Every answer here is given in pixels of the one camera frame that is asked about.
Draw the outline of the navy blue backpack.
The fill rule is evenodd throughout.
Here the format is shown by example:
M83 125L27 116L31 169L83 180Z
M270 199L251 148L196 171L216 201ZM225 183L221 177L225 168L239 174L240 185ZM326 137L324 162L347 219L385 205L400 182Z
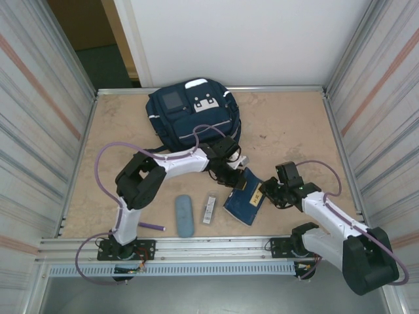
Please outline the navy blue backpack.
M222 135L240 140L239 106L220 82L196 78L163 87L149 94L145 106L149 121L162 142L152 153L192 148L196 132L201 143L214 143Z

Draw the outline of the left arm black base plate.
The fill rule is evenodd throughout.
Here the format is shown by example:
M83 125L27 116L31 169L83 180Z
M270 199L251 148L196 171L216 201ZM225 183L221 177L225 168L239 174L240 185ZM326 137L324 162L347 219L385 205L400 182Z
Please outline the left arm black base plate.
M99 261L148 261L154 260L155 240L136 239L127 245L121 245L112 239L99 242L97 260Z

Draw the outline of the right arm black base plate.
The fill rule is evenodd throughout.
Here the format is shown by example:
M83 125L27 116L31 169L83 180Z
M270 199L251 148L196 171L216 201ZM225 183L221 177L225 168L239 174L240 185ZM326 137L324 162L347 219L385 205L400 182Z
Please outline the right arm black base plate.
M299 236L272 237L269 240L272 258L315 258L314 252L308 251Z

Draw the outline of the long aluminium mounting rail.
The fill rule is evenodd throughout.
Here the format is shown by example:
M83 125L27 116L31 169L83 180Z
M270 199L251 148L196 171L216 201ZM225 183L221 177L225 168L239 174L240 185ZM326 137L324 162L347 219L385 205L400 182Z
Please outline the long aluminium mounting rail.
M226 237L157 237L154 248L148 256L153 262L258 262L270 260L267 236ZM41 241L35 262L49 264L70 264L74 262L78 249L81 264L99 264L97 240L84 244L83 239L44 239Z

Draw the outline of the aluminium frame post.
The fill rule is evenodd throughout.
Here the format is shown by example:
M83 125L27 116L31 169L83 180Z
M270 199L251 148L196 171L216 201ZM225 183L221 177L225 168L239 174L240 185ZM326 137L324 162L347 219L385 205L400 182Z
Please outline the aluminium frame post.
M383 10L392 2L392 0L371 0L367 6L367 10L360 19L359 25L356 27L352 38L349 40L344 53L333 70L330 78L323 87L325 97L331 97L342 81L345 73L354 61L357 53L367 40L367 37L372 32L374 25Z

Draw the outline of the grey metal sheet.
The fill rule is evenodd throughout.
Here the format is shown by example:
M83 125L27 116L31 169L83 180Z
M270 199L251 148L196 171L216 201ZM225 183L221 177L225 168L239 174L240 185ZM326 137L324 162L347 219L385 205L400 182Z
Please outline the grey metal sheet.
M390 314L380 292L287 276L143 277L118 287L53 278L41 314Z

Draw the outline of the aluminium table side rail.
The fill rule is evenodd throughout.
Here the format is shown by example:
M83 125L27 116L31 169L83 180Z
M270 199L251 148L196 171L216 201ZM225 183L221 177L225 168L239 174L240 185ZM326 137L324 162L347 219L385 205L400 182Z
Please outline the aluminium table side rail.
M322 97L322 100L323 100L323 105L325 107L325 112L327 113L329 124L331 126L331 131L335 139L337 150L340 156L340 161L344 169L346 181L348 183L348 187L349 187L350 194L354 203L356 214L357 216L361 218L362 222L364 222L366 225L370 225L371 222L368 216L366 215L365 206L362 200L361 192L356 182L354 171L352 170L352 167L350 165L349 157L346 153L342 135L340 134L340 130L338 128L329 98L324 94Z
M94 114L95 114L96 107L97 107L97 104L98 104L98 98L99 98L99 96L96 96L96 98L94 99L94 101L92 103L92 107L91 107L91 110L89 112L88 119L86 121L86 127L85 127L84 133L81 137L81 142L80 142L80 145L79 145L77 159L75 161L75 166L74 166L74 169L73 169L73 172L72 172L71 179L69 181L67 194L66 194L64 204L63 204L62 215L61 215L60 221L58 223L55 238L59 238L59 237L62 236L62 232L63 232L63 229L65 227L65 223L66 223L66 220L67 220L67 215L68 215L69 208L70 208L70 205L71 205L71 199L73 197L75 185L76 185L76 182L77 182L77 177L78 177L78 174L79 174L79 169L80 169L80 166L81 166L84 150L85 150L85 147L86 147L86 143L87 143L88 136L89 136L89 133L90 133L90 129L91 129L91 126L92 126L92 121L94 119Z

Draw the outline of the clear pen refill pack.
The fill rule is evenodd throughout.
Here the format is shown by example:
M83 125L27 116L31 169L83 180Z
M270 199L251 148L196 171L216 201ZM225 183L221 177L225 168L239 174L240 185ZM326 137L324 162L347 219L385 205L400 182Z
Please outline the clear pen refill pack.
M210 225L217 205L217 192L209 192L203 206L202 223Z

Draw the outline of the grey-blue glasses case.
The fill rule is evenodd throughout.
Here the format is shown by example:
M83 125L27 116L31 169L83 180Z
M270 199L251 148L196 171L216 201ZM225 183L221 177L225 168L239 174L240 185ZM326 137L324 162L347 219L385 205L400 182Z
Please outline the grey-blue glasses case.
M190 196L183 194L176 197L175 219L179 237L188 238L194 235L194 217Z

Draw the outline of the blue notebook with yellow label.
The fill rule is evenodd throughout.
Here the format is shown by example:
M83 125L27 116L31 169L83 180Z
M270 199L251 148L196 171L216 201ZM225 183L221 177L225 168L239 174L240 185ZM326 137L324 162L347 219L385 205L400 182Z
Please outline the blue notebook with yellow label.
M243 190L233 189L228 196L223 208L246 226L251 226L264 201L264 196L259 190L263 181L249 170L246 187Z

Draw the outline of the purple pen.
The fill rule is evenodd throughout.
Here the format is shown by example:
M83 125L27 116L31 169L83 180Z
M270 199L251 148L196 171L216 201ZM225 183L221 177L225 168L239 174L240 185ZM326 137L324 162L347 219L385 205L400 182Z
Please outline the purple pen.
M155 225L155 224L148 224L148 223L144 223L144 222L139 222L138 226L140 226L142 228L148 228L148 229L158 230L158 231L163 231L163 232L166 230L166 228L164 226Z

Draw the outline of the aluminium table edge rail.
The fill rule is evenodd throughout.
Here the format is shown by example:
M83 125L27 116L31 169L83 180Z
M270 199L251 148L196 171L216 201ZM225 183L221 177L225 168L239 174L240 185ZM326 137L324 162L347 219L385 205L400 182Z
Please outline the aluminium table edge rail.
M323 92L320 85L281 85L281 86L227 86L232 93L252 92ZM102 88L98 96L104 95L148 95L159 88Z

